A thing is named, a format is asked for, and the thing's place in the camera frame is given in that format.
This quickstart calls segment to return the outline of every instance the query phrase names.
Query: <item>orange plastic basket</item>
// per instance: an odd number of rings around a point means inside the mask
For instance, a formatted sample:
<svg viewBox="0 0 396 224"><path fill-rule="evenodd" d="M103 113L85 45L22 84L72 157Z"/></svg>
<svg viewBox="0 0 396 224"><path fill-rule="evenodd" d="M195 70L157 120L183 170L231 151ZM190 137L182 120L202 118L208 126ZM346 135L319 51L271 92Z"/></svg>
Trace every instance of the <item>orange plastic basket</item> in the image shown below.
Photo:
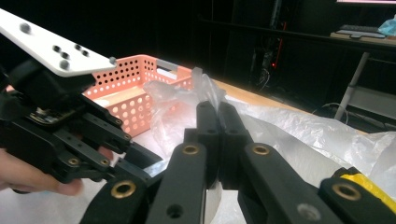
<svg viewBox="0 0 396 224"><path fill-rule="evenodd" d="M143 91L143 85L159 80L185 89L192 87L191 70L148 55L135 55L117 59L112 71L93 73L96 84L84 95L118 119L122 129L132 137L149 129L151 97Z"/></svg>

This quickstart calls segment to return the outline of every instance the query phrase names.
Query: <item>plastic bag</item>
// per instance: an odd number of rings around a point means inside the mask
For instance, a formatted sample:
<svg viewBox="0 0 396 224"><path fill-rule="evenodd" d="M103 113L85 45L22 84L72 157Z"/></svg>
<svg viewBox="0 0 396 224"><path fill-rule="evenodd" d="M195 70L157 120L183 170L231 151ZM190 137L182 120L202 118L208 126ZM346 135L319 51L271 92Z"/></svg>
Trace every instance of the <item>plastic bag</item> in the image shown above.
<svg viewBox="0 0 396 224"><path fill-rule="evenodd" d="M383 35L396 36L396 15L394 19L385 21L378 28L378 32Z"/></svg>
<svg viewBox="0 0 396 224"><path fill-rule="evenodd" d="M157 81L144 87L153 99L151 133L165 158L183 142L184 129L196 127L199 102L211 100L217 107L227 101L225 92L200 72L193 72L191 91ZM355 166L396 199L396 133L362 134L335 119L228 99L253 140L273 146L306 182L318 186L336 169ZM245 222L235 197L235 191L222 192L212 223Z"/></svg>
<svg viewBox="0 0 396 224"><path fill-rule="evenodd" d="M202 74L202 69L194 68L191 75L194 86L191 91L161 81L150 81L143 87L154 102L150 129L163 150L160 156L165 159L183 142L184 129L196 127L195 108L200 102L210 101L217 109L225 100L225 91Z"/></svg>

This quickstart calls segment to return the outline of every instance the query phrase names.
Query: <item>screw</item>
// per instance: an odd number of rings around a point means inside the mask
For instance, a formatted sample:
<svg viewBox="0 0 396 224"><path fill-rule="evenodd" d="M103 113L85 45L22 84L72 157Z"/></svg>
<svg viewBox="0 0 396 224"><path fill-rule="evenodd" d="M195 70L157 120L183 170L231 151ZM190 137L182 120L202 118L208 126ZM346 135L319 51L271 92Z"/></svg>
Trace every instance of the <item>screw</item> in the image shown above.
<svg viewBox="0 0 396 224"><path fill-rule="evenodd" d="M110 57L109 60L110 60L111 64L116 64L117 63L115 57Z"/></svg>
<svg viewBox="0 0 396 224"><path fill-rule="evenodd" d="M72 158L72 159L70 159L68 162L69 162L70 164L72 164L72 165L77 165L77 164L78 164L78 159Z"/></svg>
<svg viewBox="0 0 396 224"><path fill-rule="evenodd" d="M67 70L69 68L70 63L67 60L61 60L59 65L62 69Z"/></svg>
<svg viewBox="0 0 396 224"><path fill-rule="evenodd" d="M32 29L28 23L24 22L20 25L20 30L28 35Z"/></svg>
<svg viewBox="0 0 396 224"><path fill-rule="evenodd" d="M108 165L108 160L102 160L100 161L103 165Z"/></svg>
<svg viewBox="0 0 396 224"><path fill-rule="evenodd" d="M319 221L321 220L321 214L319 210L308 203L300 203L297 205L297 211L300 216L304 217L309 221Z"/></svg>

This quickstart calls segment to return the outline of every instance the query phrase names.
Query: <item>finger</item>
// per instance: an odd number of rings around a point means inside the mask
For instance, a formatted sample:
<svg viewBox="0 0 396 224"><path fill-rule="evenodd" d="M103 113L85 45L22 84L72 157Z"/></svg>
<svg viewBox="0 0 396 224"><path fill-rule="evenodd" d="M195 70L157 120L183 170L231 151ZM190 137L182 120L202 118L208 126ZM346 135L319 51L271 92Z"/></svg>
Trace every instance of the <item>finger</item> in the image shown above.
<svg viewBox="0 0 396 224"><path fill-rule="evenodd" d="M46 175L34 166L8 154L4 149L0 149L0 179L16 188L30 188L32 191L49 190L65 195L76 195L82 190L80 180L62 184L53 176Z"/></svg>
<svg viewBox="0 0 396 224"><path fill-rule="evenodd" d="M2 190L2 189L8 189L8 183L0 181L0 190Z"/></svg>
<svg viewBox="0 0 396 224"><path fill-rule="evenodd" d="M24 186L24 185L14 185L14 184L8 184L8 187L11 189L15 189L21 192L37 192L41 191L39 189L30 187L30 186Z"/></svg>
<svg viewBox="0 0 396 224"><path fill-rule="evenodd" d="M105 147L99 147L98 152L100 152L102 155L106 156L111 161L114 159L113 152Z"/></svg>

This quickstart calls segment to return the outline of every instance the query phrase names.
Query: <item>table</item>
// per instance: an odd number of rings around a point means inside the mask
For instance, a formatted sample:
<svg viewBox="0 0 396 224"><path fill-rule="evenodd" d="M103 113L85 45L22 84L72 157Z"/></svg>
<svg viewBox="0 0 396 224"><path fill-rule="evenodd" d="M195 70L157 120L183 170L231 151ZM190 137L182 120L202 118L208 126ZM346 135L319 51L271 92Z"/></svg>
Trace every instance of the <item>table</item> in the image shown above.
<svg viewBox="0 0 396 224"><path fill-rule="evenodd" d="M227 91L227 95L229 95L235 99L241 100L243 102L246 102L248 104L267 105L267 106L273 106L273 107L287 108L287 109L291 109L291 110L295 110L295 111L302 111L302 110L292 107L290 105L284 105L278 101L271 100L269 98L260 96L253 92L250 92L250 91L245 91L245 90L239 89L239 88L229 85L227 83L217 81L217 80L214 80L214 81L221 89L224 89L225 91Z"/></svg>
<svg viewBox="0 0 396 224"><path fill-rule="evenodd" d="M350 39L349 35L341 35L337 33L331 33L331 36L336 38ZM359 41L396 45L396 39L393 38L381 39L362 36ZM337 109L334 117L335 119L341 119L348 105L354 105L376 114L396 119L396 96L381 91L369 90L357 85L361 76L361 72L364 69L369 57L369 52L364 52L362 54L361 61L359 62L358 67L356 68L355 73L346 88L346 92L343 96L341 104Z"/></svg>

